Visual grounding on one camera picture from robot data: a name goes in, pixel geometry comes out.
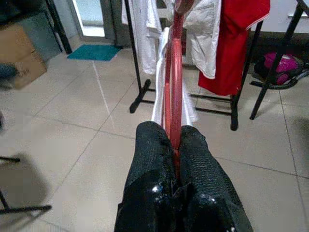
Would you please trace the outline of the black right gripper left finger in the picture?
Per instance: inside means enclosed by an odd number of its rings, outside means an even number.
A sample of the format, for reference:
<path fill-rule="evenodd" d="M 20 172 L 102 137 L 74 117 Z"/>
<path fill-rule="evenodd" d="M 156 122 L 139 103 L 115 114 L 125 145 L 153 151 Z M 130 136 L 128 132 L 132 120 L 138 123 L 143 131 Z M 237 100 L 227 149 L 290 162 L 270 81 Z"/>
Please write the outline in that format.
<path fill-rule="evenodd" d="M 152 121 L 136 129 L 135 152 L 118 205 L 116 232 L 172 232 L 176 228 L 173 151 L 165 130 Z"/>

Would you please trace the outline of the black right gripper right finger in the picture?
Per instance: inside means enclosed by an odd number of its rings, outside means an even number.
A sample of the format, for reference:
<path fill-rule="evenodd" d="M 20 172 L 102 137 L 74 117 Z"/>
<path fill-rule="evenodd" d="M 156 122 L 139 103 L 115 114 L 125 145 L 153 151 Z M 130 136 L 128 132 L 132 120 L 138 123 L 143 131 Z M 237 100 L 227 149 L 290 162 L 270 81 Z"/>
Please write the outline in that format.
<path fill-rule="evenodd" d="M 183 206 L 178 232 L 251 232 L 253 228 L 237 191 L 209 151 L 205 137 L 192 126 L 170 131 Z"/>

